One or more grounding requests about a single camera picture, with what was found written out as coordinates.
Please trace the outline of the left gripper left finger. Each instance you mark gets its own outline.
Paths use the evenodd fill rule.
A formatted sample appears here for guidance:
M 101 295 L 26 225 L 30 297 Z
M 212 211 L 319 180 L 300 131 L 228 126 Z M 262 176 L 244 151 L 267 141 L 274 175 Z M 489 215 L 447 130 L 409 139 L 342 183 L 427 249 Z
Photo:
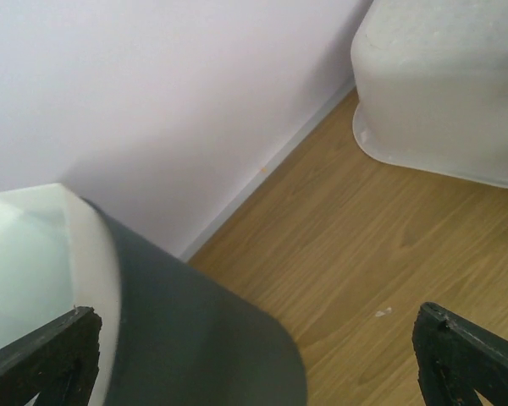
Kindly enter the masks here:
M 101 317 L 81 306 L 0 349 L 0 405 L 87 405 Z

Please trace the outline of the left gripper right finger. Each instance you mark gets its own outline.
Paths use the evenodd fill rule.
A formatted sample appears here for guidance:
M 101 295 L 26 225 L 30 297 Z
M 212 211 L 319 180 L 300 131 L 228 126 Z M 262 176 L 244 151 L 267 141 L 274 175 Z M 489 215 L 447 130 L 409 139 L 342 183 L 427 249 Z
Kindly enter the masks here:
M 412 332 L 426 405 L 508 405 L 508 341 L 446 308 L 421 304 Z

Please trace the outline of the white octagonal bin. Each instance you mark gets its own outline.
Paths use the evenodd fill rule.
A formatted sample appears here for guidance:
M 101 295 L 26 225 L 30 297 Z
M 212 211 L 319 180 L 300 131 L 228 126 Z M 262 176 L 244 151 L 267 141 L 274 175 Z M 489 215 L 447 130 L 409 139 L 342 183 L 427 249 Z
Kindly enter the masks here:
M 92 206 L 61 184 L 0 192 L 0 348 L 80 306 L 102 319 L 89 401 L 102 405 L 121 316 L 110 232 Z

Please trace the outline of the dark grey bin white liner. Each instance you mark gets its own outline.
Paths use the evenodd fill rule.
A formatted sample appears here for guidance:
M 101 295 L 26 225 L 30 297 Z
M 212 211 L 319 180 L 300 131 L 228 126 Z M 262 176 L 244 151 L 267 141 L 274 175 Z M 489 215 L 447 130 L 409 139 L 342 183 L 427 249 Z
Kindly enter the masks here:
M 86 200 L 67 199 L 78 306 L 101 317 L 100 358 L 74 404 L 304 405 L 306 370 L 271 315 Z

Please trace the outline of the white plastic basin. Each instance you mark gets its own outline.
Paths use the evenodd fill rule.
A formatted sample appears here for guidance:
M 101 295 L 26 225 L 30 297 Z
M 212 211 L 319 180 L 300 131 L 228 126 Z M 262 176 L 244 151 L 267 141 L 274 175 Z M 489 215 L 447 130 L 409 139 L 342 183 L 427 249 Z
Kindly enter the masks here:
M 375 1 L 351 62 L 368 156 L 508 189 L 508 1 Z

